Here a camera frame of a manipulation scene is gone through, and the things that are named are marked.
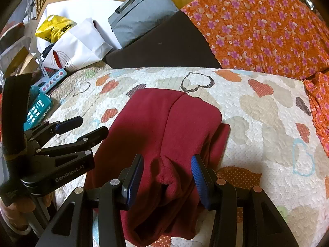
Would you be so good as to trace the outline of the left hand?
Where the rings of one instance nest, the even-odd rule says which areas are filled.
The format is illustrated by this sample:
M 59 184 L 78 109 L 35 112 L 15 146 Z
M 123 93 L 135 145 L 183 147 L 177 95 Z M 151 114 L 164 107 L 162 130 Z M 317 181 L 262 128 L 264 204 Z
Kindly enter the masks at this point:
M 28 229 L 28 222 L 24 217 L 25 213 L 33 212 L 36 204 L 31 198 L 19 198 L 14 203 L 6 206 L 1 200 L 1 215 L 9 224 L 9 227 L 15 231 L 25 231 Z

